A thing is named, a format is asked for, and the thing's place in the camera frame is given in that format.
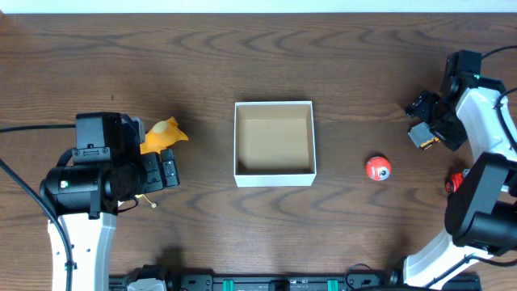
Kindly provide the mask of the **yellow grey toy truck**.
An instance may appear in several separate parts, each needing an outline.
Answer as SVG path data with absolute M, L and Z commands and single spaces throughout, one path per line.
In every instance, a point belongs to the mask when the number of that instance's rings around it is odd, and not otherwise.
M 421 150 L 426 150 L 439 142 L 439 139 L 430 131 L 429 126 L 425 123 L 419 123 L 408 131 L 408 136 L 415 146 Z

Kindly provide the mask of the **red toy fire truck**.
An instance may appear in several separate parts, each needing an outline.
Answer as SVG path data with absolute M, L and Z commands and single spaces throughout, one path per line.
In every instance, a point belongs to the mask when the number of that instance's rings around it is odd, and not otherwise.
M 469 169 L 464 169 L 462 172 L 453 173 L 448 178 L 446 178 L 444 184 L 446 192 L 448 194 L 456 192 L 468 173 Z

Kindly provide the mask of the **red ball toy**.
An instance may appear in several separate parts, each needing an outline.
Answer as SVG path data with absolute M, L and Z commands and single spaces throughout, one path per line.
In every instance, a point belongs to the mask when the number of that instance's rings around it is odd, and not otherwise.
M 382 156 L 372 157 L 365 164 L 366 175 L 375 181 L 386 180 L 390 176 L 391 171 L 391 163 Z

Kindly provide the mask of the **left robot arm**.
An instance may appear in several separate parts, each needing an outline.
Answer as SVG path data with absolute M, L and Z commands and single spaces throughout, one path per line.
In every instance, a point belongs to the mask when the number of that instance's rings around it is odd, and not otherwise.
M 40 184 L 56 217 L 48 223 L 54 290 L 106 290 L 119 204 L 179 185 L 171 149 L 68 164 L 80 154 L 64 152 Z

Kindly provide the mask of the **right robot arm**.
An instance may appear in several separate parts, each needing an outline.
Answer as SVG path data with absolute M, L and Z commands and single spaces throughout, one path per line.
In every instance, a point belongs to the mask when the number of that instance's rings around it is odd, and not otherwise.
M 436 113 L 422 96 L 408 107 L 411 115 L 445 123 L 454 117 L 456 131 L 469 140 L 475 163 L 448 196 L 445 227 L 421 251 L 403 262 L 403 284 L 442 289 L 469 266 L 495 264 L 495 257 L 516 248 L 516 206 L 499 200 L 516 194 L 516 127 L 508 110 L 509 91 L 497 79 L 460 73 L 449 78 Z

